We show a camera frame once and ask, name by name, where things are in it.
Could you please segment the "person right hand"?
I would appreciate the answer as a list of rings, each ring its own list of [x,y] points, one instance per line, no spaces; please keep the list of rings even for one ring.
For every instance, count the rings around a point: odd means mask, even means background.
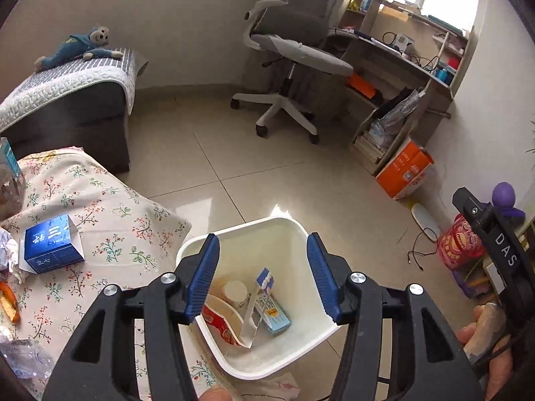
[[[489,302],[478,305],[473,312],[474,322],[456,331],[458,341],[463,344],[463,350],[474,364],[489,351],[497,352],[511,340],[510,335],[502,334],[506,327],[504,311],[495,303]],[[512,376],[513,358],[507,349],[490,360],[489,377],[485,389],[485,399],[491,400]]]

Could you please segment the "person left hand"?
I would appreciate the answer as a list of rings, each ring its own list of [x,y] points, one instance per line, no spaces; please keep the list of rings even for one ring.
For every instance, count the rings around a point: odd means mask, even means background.
[[[231,393],[224,387],[211,387],[200,397],[199,401],[232,401]]]

